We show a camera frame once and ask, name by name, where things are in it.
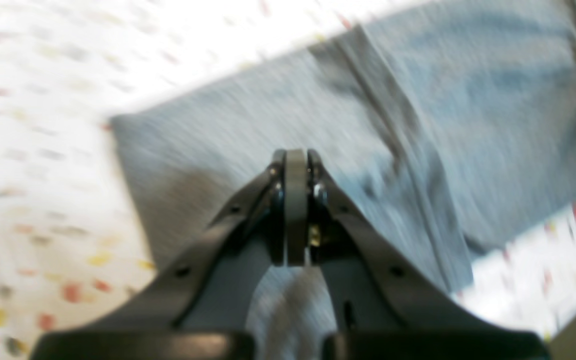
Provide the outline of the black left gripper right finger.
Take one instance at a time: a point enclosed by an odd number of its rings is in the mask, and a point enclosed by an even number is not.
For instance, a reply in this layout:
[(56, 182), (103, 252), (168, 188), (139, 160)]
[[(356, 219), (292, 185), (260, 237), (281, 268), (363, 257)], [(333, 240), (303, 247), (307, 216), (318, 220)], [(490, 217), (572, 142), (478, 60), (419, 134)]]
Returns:
[(457, 305), (375, 230), (306, 153), (306, 261), (322, 272), (337, 329), (323, 360), (549, 360), (534, 333), (493, 325)]

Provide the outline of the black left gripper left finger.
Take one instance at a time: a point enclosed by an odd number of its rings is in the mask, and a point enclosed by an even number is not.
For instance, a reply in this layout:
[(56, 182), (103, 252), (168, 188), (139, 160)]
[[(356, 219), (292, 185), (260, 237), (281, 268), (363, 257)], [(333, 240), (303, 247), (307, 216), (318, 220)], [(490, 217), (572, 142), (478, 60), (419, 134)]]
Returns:
[(197, 240), (130, 301), (44, 335), (33, 360), (253, 360), (249, 305), (271, 265), (297, 264), (297, 151), (231, 197)]

